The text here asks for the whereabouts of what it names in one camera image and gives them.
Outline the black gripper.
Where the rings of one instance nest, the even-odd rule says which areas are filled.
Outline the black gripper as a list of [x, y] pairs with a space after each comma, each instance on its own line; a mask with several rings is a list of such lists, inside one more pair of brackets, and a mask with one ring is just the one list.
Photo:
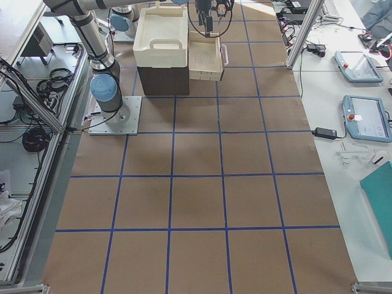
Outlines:
[[195, 9], [198, 15], [198, 24], [205, 25], [205, 36], [210, 37], [213, 31], [213, 18], [211, 16], [204, 16], [209, 14], [212, 8], [212, 0], [195, 0]]

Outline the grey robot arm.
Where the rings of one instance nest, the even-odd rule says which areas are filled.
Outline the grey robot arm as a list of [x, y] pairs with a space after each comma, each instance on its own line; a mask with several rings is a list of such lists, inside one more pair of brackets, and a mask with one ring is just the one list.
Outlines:
[[105, 119], [112, 119], [123, 106], [123, 98], [119, 86], [119, 64], [108, 52], [99, 35], [98, 25], [94, 21], [92, 11], [109, 9], [131, 4], [144, 4], [144, 1], [45, 1], [53, 12], [69, 17], [71, 23], [86, 48], [90, 58], [90, 67], [96, 75], [92, 85], [102, 85], [99, 90], [92, 90], [98, 102], [101, 114]]
[[125, 36], [134, 39], [139, 17], [140, 13], [136, 4], [117, 6], [112, 8], [110, 24], [116, 32], [122, 32]]

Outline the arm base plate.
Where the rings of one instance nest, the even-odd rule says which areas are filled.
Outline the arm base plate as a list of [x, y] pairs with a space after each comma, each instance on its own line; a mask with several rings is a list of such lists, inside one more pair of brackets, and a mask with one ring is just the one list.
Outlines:
[[123, 105], [114, 115], [103, 112], [95, 102], [94, 112], [99, 112], [91, 118], [90, 135], [136, 135], [140, 121], [142, 96], [123, 96]]

